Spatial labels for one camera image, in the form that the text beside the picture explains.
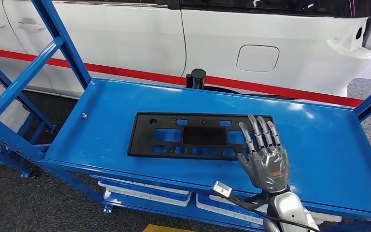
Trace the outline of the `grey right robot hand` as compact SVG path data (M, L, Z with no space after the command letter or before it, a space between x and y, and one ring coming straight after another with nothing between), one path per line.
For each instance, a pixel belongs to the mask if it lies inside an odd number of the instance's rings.
M261 116L248 115L253 136L244 122L238 125L243 133L248 156L237 154L239 164L245 170L254 187L269 193L288 189L290 167L287 151L272 121Z

